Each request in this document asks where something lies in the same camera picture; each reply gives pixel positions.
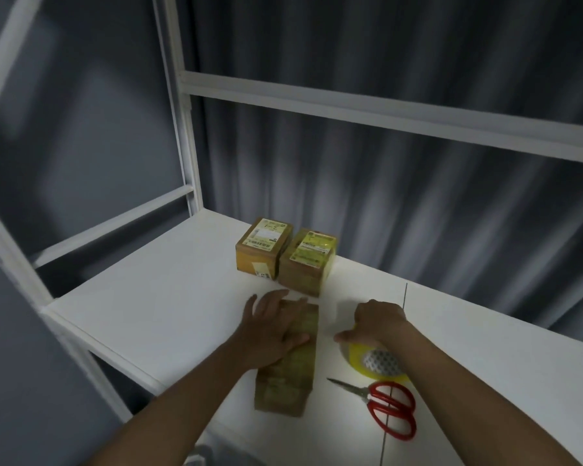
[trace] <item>scissor blade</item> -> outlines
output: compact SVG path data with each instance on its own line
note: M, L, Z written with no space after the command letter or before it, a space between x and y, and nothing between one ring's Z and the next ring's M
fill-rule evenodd
M338 385L339 387L345 389L346 391L356 394L357 396L363 398L365 401L367 400L367 390L364 388L358 388L348 383L344 383L343 381L334 380L332 378L326 378L331 383Z

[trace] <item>flattened cardboard box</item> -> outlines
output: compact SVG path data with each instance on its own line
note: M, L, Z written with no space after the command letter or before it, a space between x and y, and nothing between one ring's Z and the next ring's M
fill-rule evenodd
M235 262L241 272L275 280L279 258L292 240L293 226L258 217L235 244Z
M337 238L301 228L279 261L279 282L309 296L319 297L333 266Z
M293 301L282 300L281 310ZM319 307L307 305L287 334L305 333L311 339L273 365L259 369L255 383L255 410L302 417L313 390Z

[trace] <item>scissors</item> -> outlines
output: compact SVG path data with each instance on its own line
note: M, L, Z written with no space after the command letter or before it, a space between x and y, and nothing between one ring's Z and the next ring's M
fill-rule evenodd
M363 402L367 404L367 409L369 413L372 415L373 420L380 425L382 430L387 432L393 438L397 438L398 440L408 441L412 440L417 433L417 422L413 417L413 413L415 412L415 408L417 407L417 403L415 402L415 397L412 395L410 390L405 386L402 386L399 383L394 383L393 381L384 381L384 382L377 382L373 383L366 388L358 388L348 383L344 383L343 381L334 380L331 378L327 378L331 383L342 387L348 392L352 394L356 394L358 397L363 399ZM378 388L386 386L389 388L399 389L410 401L410 405L405 405L404 403L398 401L397 399L391 397L388 394L378 391ZM387 424L385 424L382 420L378 418L376 412L381 412L383 414L397 417L399 419L403 419L410 424L410 433L401 433L393 430Z

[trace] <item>hand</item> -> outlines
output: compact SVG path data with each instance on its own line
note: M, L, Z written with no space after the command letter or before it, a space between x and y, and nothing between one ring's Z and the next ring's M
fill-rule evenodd
M266 293L257 304L255 313L253 305L257 295L254 294L246 301L242 321L227 341L232 352L240 357L243 369L272 365L290 350L309 341L308 334L285 336L307 302L307 298L302 297L296 304L288 305L282 311L280 302L288 293L288 289Z
M335 342L382 347L396 336L399 327L408 323L399 305L374 299L356 306L354 320L354 329L336 334Z

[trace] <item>red scissors handle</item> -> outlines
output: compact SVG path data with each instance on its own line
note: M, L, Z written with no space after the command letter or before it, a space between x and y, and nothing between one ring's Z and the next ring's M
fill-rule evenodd
M378 388L381 386L399 389L408 398L408 400L410 401L410 405L406 405L406 404L398 401L397 399L392 398L390 395L378 391ZM415 402L415 397L412 395L410 390L407 387L402 386L401 384L398 384L398 383L379 382L379 383L373 383L372 385L370 385L369 392L370 392L371 396L374 397L375 399L378 399L378 400L386 403L386 405L385 405L385 404L382 404L380 402L374 401L373 399L371 399L367 403L367 409L369 410L369 413L372 415L373 420L375 420L376 423L378 423L378 425L380 425L382 430L387 432L393 438L397 438L398 440L403 440L403 441L412 440L412 438L417 433L417 422L415 421L415 418L413 416L413 413L415 412L415 408L417 407L417 403ZM401 433L401 432L397 432L397 431L393 430L392 428L390 428L387 424L385 424L382 420L380 420L378 418L378 415L376 415L376 412L381 412L383 414L405 420L410 425L410 432L409 433Z

